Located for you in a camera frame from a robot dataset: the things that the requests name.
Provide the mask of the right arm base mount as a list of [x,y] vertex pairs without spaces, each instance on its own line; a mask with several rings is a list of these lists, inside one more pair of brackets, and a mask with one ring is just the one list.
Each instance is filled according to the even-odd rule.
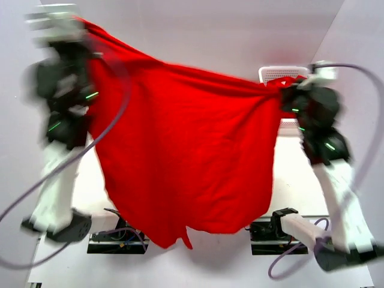
[[277,236],[267,218],[256,220],[244,229],[250,235],[253,256],[279,256],[299,244],[292,236]]

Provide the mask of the red t shirt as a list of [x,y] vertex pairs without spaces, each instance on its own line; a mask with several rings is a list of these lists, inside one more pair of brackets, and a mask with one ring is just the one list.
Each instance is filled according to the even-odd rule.
[[272,197],[280,89],[154,59],[85,22],[104,59],[89,68],[98,91],[92,137],[129,104],[96,145],[109,199],[162,248],[187,229],[236,233]]

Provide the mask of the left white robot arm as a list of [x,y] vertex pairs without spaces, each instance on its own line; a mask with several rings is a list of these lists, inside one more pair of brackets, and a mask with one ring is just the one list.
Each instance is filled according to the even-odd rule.
[[45,102],[44,169],[40,195],[22,227],[57,243],[82,240],[90,231],[88,214],[72,207],[74,182],[91,124],[87,108],[97,95],[88,73],[91,51],[84,42],[49,42],[55,59],[33,66],[35,97]]

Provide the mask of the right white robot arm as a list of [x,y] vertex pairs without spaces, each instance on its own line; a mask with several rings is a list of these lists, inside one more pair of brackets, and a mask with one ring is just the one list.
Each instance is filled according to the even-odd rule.
[[278,239],[294,237],[314,253],[326,272],[365,264],[383,257],[383,246],[373,237],[353,190],[354,170],[346,139],[334,128],[340,111],[338,94],[330,88],[295,83],[283,88],[282,108],[296,115],[302,149],[322,188],[331,231],[305,220],[298,211],[273,212],[271,233]]

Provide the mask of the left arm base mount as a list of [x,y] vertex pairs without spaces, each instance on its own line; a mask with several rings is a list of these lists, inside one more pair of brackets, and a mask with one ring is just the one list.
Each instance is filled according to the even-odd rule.
[[145,254],[149,238],[131,227],[114,208],[104,208],[92,217],[94,227],[89,236],[88,254]]

